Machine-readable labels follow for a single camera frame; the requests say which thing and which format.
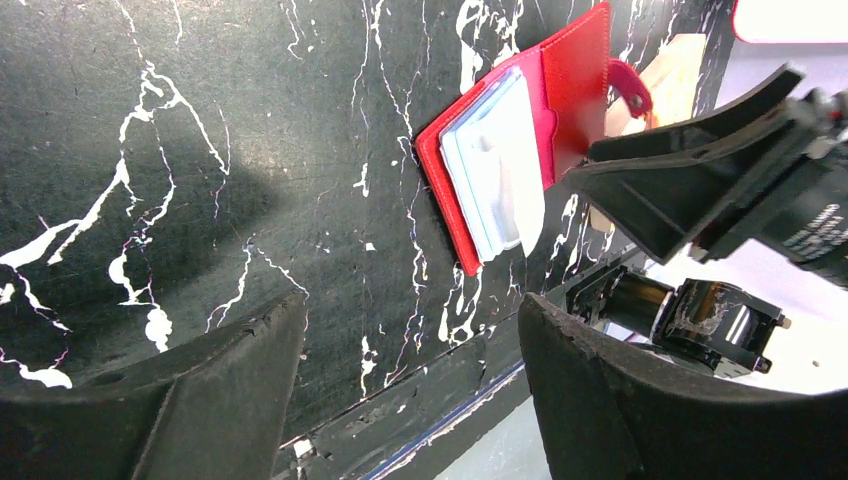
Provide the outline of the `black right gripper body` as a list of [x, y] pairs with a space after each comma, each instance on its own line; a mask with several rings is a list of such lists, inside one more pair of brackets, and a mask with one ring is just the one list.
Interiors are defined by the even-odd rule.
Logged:
[[700, 263], [748, 240], [840, 288], [847, 286], [847, 93], [789, 98], [775, 131], [737, 153], [751, 180], [692, 242]]

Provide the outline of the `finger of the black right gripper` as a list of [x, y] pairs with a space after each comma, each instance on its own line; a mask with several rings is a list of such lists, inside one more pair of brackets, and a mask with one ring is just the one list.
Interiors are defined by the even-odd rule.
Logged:
[[732, 157], [758, 140], [751, 124], [764, 124], [803, 77], [784, 64], [705, 115], [595, 142], [586, 163], [563, 182], [650, 258], [666, 263], [719, 216], [753, 165]]

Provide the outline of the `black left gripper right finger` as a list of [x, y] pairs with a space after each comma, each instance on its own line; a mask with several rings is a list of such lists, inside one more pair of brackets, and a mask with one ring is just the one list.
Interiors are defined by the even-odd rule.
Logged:
[[520, 347], [555, 479], [843, 479], [847, 394], [800, 395], [693, 372], [537, 294]]

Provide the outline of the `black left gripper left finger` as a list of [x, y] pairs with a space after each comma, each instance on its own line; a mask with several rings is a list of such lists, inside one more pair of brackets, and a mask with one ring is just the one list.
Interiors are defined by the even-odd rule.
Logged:
[[304, 341], [289, 291], [79, 387], [1, 397], [5, 479], [269, 479]]

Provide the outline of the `red leather card holder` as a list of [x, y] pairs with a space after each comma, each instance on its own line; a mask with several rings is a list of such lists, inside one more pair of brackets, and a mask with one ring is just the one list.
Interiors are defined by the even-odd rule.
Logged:
[[607, 95], [646, 117], [648, 88], [610, 54], [600, 2], [554, 35], [495, 66], [416, 137], [414, 147], [468, 275], [502, 252], [534, 250], [547, 188], [605, 133]]

